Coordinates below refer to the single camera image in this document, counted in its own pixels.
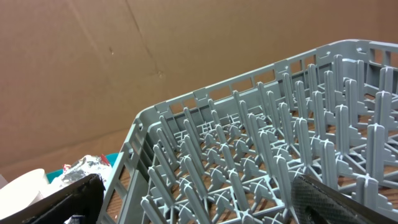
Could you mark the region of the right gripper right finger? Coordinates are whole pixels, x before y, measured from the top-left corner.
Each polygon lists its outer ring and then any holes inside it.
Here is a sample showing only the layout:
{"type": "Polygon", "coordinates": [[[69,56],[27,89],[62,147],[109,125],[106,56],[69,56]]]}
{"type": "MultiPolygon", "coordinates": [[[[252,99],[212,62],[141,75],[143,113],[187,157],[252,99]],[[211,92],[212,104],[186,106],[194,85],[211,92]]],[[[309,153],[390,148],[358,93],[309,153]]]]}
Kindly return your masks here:
{"type": "Polygon", "coordinates": [[[397,224],[308,175],[294,178],[291,196],[298,223],[397,224]]]}

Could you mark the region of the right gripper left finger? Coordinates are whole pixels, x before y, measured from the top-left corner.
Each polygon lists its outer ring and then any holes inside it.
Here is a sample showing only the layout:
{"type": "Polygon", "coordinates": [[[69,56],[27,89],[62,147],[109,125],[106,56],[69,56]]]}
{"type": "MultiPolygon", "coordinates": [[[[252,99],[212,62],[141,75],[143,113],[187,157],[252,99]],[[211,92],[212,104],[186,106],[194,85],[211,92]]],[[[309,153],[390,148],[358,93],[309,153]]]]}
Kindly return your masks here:
{"type": "Polygon", "coordinates": [[[105,187],[98,174],[90,174],[1,220],[3,224],[64,223],[77,216],[79,223],[96,223],[105,187]]]}

